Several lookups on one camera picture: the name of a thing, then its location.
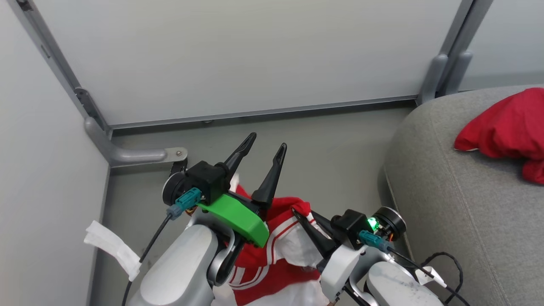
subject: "red and white jersey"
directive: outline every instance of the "red and white jersey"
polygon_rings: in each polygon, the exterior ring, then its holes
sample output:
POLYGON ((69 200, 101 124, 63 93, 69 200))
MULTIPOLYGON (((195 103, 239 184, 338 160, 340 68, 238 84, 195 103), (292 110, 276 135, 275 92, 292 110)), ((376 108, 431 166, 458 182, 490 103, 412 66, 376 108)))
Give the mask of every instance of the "red and white jersey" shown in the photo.
MULTIPOLYGON (((249 198, 239 186, 236 193, 249 198)), ((308 202, 294 197, 275 198, 267 213, 270 237, 266 246, 246 244, 229 276, 228 284, 237 306, 326 306, 329 303, 321 291, 320 274, 316 270, 322 257, 293 215, 292 208, 321 231, 308 202)))

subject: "green led light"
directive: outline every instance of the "green led light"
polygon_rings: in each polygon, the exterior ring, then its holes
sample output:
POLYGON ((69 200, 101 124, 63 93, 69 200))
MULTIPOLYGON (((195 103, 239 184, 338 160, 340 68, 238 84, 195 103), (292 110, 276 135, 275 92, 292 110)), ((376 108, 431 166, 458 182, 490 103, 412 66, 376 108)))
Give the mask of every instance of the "green led light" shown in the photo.
POLYGON ((380 226, 380 223, 378 223, 378 221, 374 217, 368 218, 368 224, 370 224, 370 227, 372 228, 373 231, 376 231, 378 227, 380 226))

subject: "teal connector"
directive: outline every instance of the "teal connector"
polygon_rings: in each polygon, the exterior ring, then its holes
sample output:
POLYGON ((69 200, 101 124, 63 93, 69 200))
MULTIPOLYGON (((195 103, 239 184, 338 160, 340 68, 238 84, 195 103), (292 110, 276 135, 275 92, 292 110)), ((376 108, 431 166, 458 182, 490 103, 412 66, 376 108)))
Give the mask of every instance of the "teal connector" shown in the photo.
POLYGON ((189 191, 185 192, 181 197, 177 198, 174 205, 170 206, 166 213, 172 215, 172 220, 177 219, 181 214, 190 208, 193 208, 200 202, 200 196, 202 192, 200 189, 193 187, 189 191))
POLYGON ((369 231, 362 230, 359 233, 359 238, 361 241, 363 241, 366 245, 374 247, 384 253, 389 253, 390 251, 387 249, 388 247, 393 248, 393 244, 389 241, 386 241, 382 239, 378 235, 374 235, 369 231))

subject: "gray floor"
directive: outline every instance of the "gray floor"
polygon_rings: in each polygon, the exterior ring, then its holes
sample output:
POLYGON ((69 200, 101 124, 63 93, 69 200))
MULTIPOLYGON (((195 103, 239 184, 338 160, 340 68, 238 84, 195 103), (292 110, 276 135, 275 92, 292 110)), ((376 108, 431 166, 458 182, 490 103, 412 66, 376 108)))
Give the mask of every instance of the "gray floor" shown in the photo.
MULTIPOLYGON (((379 207, 376 177, 388 142, 411 108, 320 115, 316 117, 257 121, 239 119, 233 123, 194 125, 181 130, 114 137, 126 148, 184 146, 189 164, 200 160, 224 161, 250 133, 257 140, 240 165, 241 184, 255 190, 282 142, 287 157, 276 195, 301 197, 326 217, 355 209, 372 214, 379 207)), ((117 233, 138 254, 165 216, 161 190, 167 167, 139 167, 114 171, 109 180, 103 224, 117 233)), ((182 232, 187 216, 171 222, 151 249, 131 295, 145 274, 170 243, 182 232)), ((98 254, 91 305, 119 306, 127 276, 111 257, 98 254)), ((339 306, 355 305, 345 294, 339 306)))

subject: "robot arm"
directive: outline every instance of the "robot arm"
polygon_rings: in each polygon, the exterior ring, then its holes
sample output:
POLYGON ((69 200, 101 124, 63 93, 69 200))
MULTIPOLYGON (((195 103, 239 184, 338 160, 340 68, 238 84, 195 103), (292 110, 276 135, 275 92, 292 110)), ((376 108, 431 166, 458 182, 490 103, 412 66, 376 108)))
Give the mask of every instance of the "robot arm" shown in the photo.
MULTIPOLYGON (((222 285, 246 243, 263 247, 269 233, 264 220, 272 204, 287 150, 282 144, 273 165, 252 199, 229 191, 230 179, 248 154, 256 134, 250 134, 224 163, 201 161, 185 173, 172 174, 163 201, 172 219, 197 206, 185 231, 144 277, 129 306, 203 306, 214 299, 212 286, 222 285)), ((440 300, 389 255, 387 240, 406 230, 394 210, 380 208, 371 218, 347 210, 327 220, 316 212, 323 236, 305 217, 293 213, 323 257, 324 295, 332 302, 345 291, 358 305, 442 305, 440 300), (357 283, 367 276, 368 290, 357 283)))

